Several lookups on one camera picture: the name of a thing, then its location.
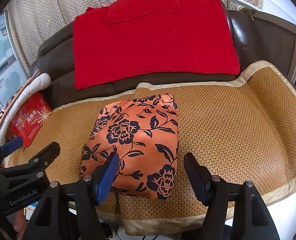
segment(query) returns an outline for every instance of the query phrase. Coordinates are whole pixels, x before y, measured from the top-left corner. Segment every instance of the woven mat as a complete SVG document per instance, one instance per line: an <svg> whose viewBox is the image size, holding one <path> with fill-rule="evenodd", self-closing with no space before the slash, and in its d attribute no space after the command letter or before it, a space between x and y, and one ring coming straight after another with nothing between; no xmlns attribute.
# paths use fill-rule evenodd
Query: woven mat
<svg viewBox="0 0 296 240"><path fill-rule="evenodd" d="M114 101L171 93L179 107L178 173L166 201L110 194L98 207L104 219L121 219L129 235L174 233L195 228L207 211L194 196L183 168L192 152L212 174L242 184L251 179L266 204L296 192L296 91L266 61L250 65L233 82L153 86L96 98L57 109L28 149L19 149L9 166L26 163L51 141L60 156L47 168L60 183L78 180L82 147L98 111ZM232 216L229 209L227 217Z"/></svg>

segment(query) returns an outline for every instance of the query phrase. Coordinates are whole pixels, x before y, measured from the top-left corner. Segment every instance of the red cloth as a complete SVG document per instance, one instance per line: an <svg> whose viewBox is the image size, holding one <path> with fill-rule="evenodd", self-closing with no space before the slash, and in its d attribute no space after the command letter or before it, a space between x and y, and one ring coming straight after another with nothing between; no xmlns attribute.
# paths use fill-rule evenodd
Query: red cloth
<svg viewBox="0 0 296 240"><path fill-rule="evenodd" d="M73 49L77 89L156 72L240 73L220 0L89 8L75 19Z"/></svg>

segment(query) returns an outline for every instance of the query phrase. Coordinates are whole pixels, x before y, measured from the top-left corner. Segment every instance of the orange floral cloth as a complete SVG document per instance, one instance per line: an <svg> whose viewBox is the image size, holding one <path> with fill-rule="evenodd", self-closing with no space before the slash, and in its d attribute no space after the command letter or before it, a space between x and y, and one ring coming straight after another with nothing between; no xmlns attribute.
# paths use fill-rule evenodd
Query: orange floral cloth
<svg viewBox="0 0 296 240"><path fill-rule="evenodd" d="M104 106L83 147L80 177L117 152L111 191L167 199L174 187L178 155L178 109L171 94Z"/></svg>

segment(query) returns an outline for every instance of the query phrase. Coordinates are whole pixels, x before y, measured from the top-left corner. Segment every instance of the metal screw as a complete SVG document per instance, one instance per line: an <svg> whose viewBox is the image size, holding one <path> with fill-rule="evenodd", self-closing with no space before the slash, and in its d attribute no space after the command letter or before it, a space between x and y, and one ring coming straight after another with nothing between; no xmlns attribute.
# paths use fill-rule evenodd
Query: metal screw
<svg viewBox="0 0 296 240"><path fill-rule="evenodd" d="M248 187L252 187L254 185L254 183L251 180L246 181L246 185Z"/></svg>
<svg viewBox="0 0 296 240"><path fill-rule="evenodd" d="M220 181L220 177L217 176L217 175L212 176L211 179L212 179L213 181L217 181L217 182Z"/></svg>
<svg viewBox="0 0 296 240"><path fill-rule="evenodd" d="M59 183L57 181L53 181L50 183L50 187L56 187L56 186L58 186L58 184Z"/></svg>
<svg viewBox="0 0 296 240"><path fill-rule="evenodd" d="M91 175L85 175L85 176L83 177L83 180L84 180L84 181L89 181L89 180L91 180L91 179L92 179Z"/></svg>
<svg viewBox="0 0 296 240"><path fill-rule="evenodd" d="M43 172L42 171L38 172L37 177L41 178L42 176L43 176Z"/></svg>

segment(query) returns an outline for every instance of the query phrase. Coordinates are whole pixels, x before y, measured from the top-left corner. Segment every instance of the red plastic bag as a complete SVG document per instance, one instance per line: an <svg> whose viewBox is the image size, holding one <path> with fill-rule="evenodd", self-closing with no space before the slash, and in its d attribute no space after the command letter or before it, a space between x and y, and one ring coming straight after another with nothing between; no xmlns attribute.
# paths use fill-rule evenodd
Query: red plastic bag
<svg viewBox="0 0 296 240"><path fill-rule="evenodd" d="M33 94L21 106L12 119L9 130L13 134L23 138L23 146L29 147L40 128L52 114L51 109L44 101L40 93Z"/></svg>

